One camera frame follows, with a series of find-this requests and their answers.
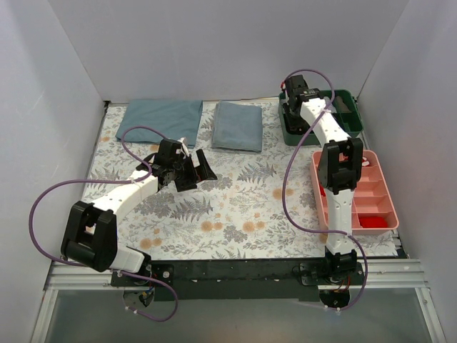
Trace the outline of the green divided organizer box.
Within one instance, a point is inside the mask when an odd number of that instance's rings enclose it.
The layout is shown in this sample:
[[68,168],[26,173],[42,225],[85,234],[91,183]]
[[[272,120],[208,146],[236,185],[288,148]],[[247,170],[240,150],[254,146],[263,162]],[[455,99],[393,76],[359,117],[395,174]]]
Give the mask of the green divided organizer box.
[[[332,105],[329,107],[332,116],[338,122],[338,125],[347,132],[351,137],[357,137],[359,133],[363,130],[363,123],[361,121],[360,114],[356,105],[356,100],[352,97],[351,93],[345,89],[335,90],[335,99],[332,102]],[[338,104],[336,103],[336,98],[340,96],[344,102],[351,109],[351,113],[341,113]],[[284,117],[283,117],[283,104],[286,102],[286,95],[284,92],[281,92],[278,96],[279,105],[278,105],[278,115],[281,122],[281,130],[283,132],[283,140],[288,146],[296,146],[303,135],[290,134],[286,131],[284,126]]]

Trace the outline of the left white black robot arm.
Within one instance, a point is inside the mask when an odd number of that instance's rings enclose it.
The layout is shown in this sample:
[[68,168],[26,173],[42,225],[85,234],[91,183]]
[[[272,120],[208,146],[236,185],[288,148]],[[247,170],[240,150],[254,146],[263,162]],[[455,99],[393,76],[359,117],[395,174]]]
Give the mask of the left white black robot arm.
[[206,180],[216,180],[203,150],[198,149],[198,166],[182,141],[163,139],[159,150],[135,168],[126,184],[89,203],[75,203],[69,213],[61,254],[98,272],[117,269],[138,286],[151,280],[151,257],[118,243],[117,225],[143,200],[174,183],[178,192],[197,188]]

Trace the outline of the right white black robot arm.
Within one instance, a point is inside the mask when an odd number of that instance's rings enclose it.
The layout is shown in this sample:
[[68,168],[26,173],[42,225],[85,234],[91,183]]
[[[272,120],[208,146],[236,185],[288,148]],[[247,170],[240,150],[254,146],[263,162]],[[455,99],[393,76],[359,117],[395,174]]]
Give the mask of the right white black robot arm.
[[294,72],[282,83],[289,114],[303,119],[322,147],[317,175],[328,205],[328,234],[321,268],[308,274],[339,284],[357,268],[357,253],[352,240],[352,203],[361,178],[363,143],[352,138],[328,110],[318,89],[311,89],[304,77]]

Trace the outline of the black underwear beige waistband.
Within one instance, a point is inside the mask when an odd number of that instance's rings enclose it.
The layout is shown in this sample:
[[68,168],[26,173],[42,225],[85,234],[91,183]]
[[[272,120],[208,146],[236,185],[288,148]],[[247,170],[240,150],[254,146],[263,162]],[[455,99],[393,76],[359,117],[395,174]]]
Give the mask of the black underwear beige waistband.
[[289,132],[290,134],[303,135],[310,127],[309,124],[301,117],[296,117],[296,126],[297,132]]

